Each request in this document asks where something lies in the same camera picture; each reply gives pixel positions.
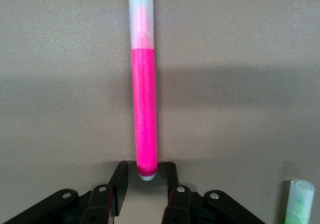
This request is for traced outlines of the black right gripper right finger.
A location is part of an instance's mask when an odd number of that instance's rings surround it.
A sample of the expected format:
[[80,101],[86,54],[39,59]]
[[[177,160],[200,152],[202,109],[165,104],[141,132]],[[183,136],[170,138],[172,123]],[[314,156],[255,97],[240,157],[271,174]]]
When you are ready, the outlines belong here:
[[179,182],[177,166],[161,162],[159,170],[167,183],[167,206],[163,224],[262,224],[263,221],[221,190],[201,196]]

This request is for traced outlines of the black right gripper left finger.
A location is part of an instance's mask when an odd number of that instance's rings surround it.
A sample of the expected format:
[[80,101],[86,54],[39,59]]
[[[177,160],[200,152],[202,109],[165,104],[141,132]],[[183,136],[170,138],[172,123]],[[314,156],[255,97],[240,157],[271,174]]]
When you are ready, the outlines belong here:
[[83,195],[61,189],[6,221],[7,224],[113,224],[129,183],[129,164],[121,161],[108,183]]

